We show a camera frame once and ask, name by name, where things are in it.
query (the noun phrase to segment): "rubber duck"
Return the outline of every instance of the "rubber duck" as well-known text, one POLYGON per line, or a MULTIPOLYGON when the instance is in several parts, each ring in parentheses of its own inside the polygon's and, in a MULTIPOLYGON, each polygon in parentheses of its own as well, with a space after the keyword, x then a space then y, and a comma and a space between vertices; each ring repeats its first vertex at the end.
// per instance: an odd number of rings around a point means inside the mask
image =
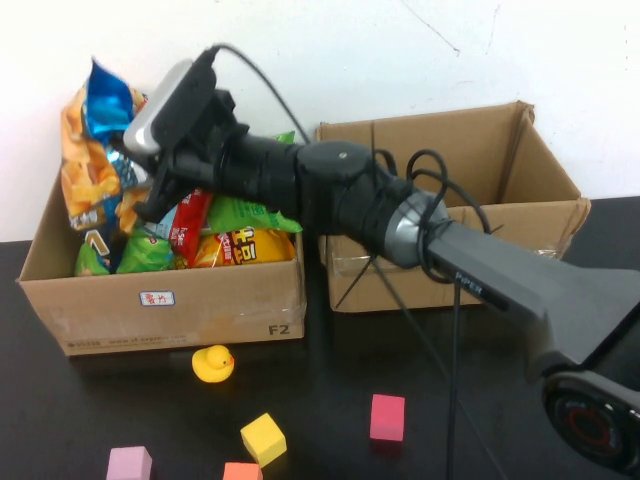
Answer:
POLYGON ((224 345, 203 348, 193 354, 191 366, 196 376, 207 383, 226 380, 233 372, 234 360, 224 345))

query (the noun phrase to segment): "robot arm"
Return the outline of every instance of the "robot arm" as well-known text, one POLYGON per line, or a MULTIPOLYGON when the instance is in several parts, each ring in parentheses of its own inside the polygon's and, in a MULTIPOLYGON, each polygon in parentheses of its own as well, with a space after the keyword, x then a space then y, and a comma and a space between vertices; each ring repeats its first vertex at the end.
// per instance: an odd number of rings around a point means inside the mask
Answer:
POLYGON ((262 203, 319 234, 347 235, 402 268, 426 262, 521 327, 527 379, 547 378, 547 411, 565 440, 610 468, 637 467, 640 430, 629 412, 640 412, 640 379, 619 372, 633 350, 623 340, 637 329, 640 272, 577 268, 453 223, 442 202, 434 205, 436 195, 391 174, 362 145, 283 145, 250 135, 231 95, 216 88, 216 53, 177 64, 124 134, 123 149, 154 175, 136 206, 141 218, 158 221, 200 187, 262 203), (572 404, 566 391, 593 402, 572 404), (592 423, 622 433, 605 435, 607 442, 597 429, 554 420, 594 408, 592 423))

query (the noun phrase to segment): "toy block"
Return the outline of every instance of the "toy block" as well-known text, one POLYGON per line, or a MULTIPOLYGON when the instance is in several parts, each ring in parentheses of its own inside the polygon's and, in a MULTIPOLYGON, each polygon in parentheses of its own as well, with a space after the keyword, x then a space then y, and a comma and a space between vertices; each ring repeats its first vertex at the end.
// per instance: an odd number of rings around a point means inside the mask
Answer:
POLYGON ((144 447, 112 448, 107 480, 149 480, 151 457, 144 447))
POLYGON ((227 462, 222 480, 262 480, 262 470, 257 463, 227 462))
POLYGON ((276 422, 265 413, 240 430, 242 442, 261 467, 287 451, 287 442, 276 422))
POLYGON ((401 442, 404 437, 404 397, 373 396, 371 402, 371 428, 374 440, 401 442))

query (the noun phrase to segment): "cardboard box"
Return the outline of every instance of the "cardboard box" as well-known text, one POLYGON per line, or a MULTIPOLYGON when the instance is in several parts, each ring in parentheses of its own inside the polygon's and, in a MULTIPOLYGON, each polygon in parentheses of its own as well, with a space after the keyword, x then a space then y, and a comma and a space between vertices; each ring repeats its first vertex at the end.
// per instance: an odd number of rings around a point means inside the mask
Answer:
MULTIPOLYGON (((590 209, 566 172, 533 127, 533 106, 523 102, 447 113, 345 124, 322 124, 319 140, 351 140, 389 150, 399 174, 423 148, 438 151, 459 183, 479 203, 494 235, 543 255, 561 257, 590 209)), ((416 168, 437 170, 423 158, 416 168)), ((417 185, 437 191, 439 184, 420 178, 417 185)), ((473 210, 452 191, 445 197, 451 217, 480 229, 473 210)), ((346 237, 320 240, 327 267, 331 307, 338 312, 367 312, 398 308, 382 281, 370 268, 342 304, 338 302, 364 267, 368 256, 346 237)), ((421 269, 403 271, 380 261, 410 308, 453 304, 453 287, 429 280, 421 269)), ((464 304, 479 303, 470 295, 464 304)))
POLYGON ((101 277, 73 276, 80 244, 58 179, 19 283, 67 355, 304 335, 301 236, 289 262, 101 277))

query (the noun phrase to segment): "chip bag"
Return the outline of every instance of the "chip bag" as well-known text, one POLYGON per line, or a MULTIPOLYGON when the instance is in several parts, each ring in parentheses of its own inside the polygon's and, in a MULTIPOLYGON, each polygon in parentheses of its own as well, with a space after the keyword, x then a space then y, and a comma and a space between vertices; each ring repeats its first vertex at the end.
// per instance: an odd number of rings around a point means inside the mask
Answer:
POLYGON ((196 188, 172 208, 160 223, 145 223, 141 228, 154 237, 169 240, 173 251, 184 257, 190 266, 198 251, 200 230, 212 199, 211 193, 196 188))
POLYGON ((127 128, 145 102, 140 92, 93 62, 86 84, 61 114, 60 178, 69 223, 110 269, 121 233, 116 208, 122 192, 149 182, 146 172, 111 139, 127 128))
POLYGON ((100 260, 98 253, 88 243, 83 243, 76 260, 76 277, 109 275, 109 270, 100 260))
POLYGON ((256 230, 282 230, 289 233, 302 231, 302 227, 297 222, 285 218, 281 213, 267 211, 264 205, 216 195, 207 212, 207 221, 202 227, 201 234, 232 232, 245 227, 256 230))
POLYGON ((284 232, 242 228, 203 237, 193 267, 283 262, 293 259, 295 254, 295 248, 284 232))
POLYGON ((173 267, 173 251, 167 240, 133 232, 116 273, 159 272, 173 267))

